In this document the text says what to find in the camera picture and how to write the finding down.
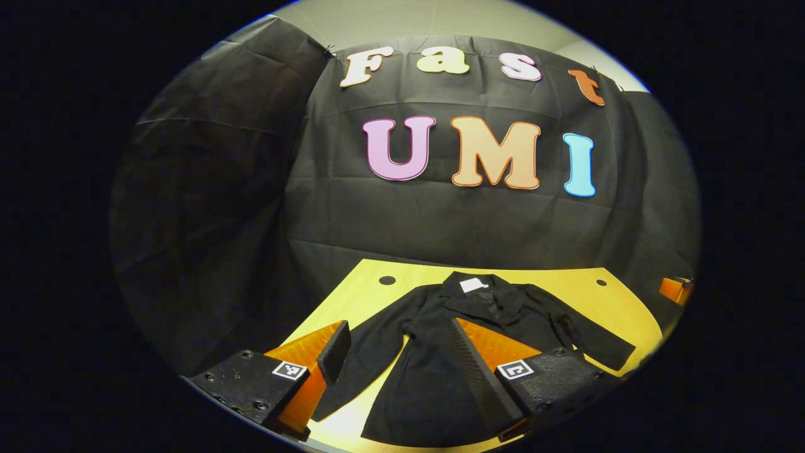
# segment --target black coat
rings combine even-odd
[[[464,293],[478,277],[488,288]],[[544,289],[495,275],[453,272],[442,285],[420,286],[352,330],[353,345],[336,384],[313,419],[350,402],[388,367],[410,335],[364,426],[364,438],[409,447],[452,447],[494,437],[476,407],[450,341],[450,320],[463,318],[540,351],[576,345],[612,369],[634,346]]]

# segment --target orange object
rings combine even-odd
[[[540,351],[533,347],[526,346],[494,330],[478,326],[465,319],[456,318],[456,320],[464,329],[469,340],[473,342],[473,346],[481,354],[481,358],[491,372],[494,372],[498,365],[509,364],[540,354]]]
[[[691,296],[693,291],[693,281],[687,278],[674,277],[663,278],[662,284],[659,286],[659,292],[665,297],[668,297],[678,305],[685,305],[687,299]]]
[[[313,416],[313,411],[316,410],[316,406],[319,404],[322,395],[324,395],[324,390],[327,389],[327,382],[321,374],[317,360],[330,338],[332,338],[332,334],[335,333],[342,322],[345,321],[335,322],[304,337],[276,347],[265,354],[277,360],[285,360],[292,364],[308,367],[310,376],[277,416],[279,421],[298,434],[304,433],[307,429],[308,422]]]

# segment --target white tag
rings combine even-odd
[[[481,283],[481,281],[478,280],[477,277],[476,278],[471,278],[469,280],[461,281],[460,283],[461,283],[461,289],[463,289],[465,293],[469,293],[470,291],[473,291],[474,289],[488,288],[489,287],[489,285],[484,285],[483,283]]]

